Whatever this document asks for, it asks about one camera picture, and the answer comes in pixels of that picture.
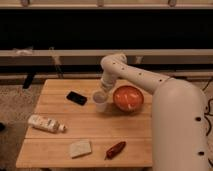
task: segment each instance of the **floor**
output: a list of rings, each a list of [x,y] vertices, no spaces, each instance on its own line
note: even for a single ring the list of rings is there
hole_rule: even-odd
[[[0,169],[7,171],[38,171],[39,169],[16,169],[15,162],[24,139],[28,117],[33,114],[36,102],[43,87],[43,81],[33,83],[29,89],[22,89],[22,81],[0,81],[0,121],[6,130],[0,132]],[[207,80],[192,82],[205,87]],[[207,98],[213,98],[213,83],[205,90]],[[209,158],[213,159],[213,132],[208,137]],[[72,171],[106,171],[109,169],[70,169]],[[139,171],[140,168],[110,169],[110,171]]]

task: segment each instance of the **red chili pepper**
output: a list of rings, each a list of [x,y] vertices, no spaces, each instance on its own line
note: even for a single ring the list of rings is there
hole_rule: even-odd
[[[118,144],[114,145],[109,150],[107,150],[105,159],[112,159],[118,153],[120,153],[125,146],[126,146],[126,142],[125,141],[121,141]]]

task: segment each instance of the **black wall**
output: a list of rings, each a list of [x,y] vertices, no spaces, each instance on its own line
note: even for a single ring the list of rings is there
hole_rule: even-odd
[[[213,48],[213,10],[0,10],[0,49]]]

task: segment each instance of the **wooden table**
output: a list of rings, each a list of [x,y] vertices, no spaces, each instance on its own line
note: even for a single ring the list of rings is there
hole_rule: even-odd
[[[50,79],[44,84],[35,114],[57,119],[67,127],[66,133],[47,133],[28,128],[17,168],[76,168],[76,167],[147,167],[152,166],[150,111],[152,96],[141,90],[145,102],[142,109],[132,114],[121,112],[112,103],[105,113],[97,113],[91,95],[99,89],[100,80]],[[131,85],[118,80],[116,87]],[[70,91],[88,97],[84,106],[66,99]],[[72,159],[69,145],[80,139],[89,139],[92,154]],[[114,144],[126,141],[121,154],[113,160],[104,160],[106,151]]]

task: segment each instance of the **tube cap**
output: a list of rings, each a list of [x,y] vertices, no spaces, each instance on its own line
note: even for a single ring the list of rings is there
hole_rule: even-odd
[[[65,131],[65,125],[59,125],[58,130],[60,132],[64,132]]]

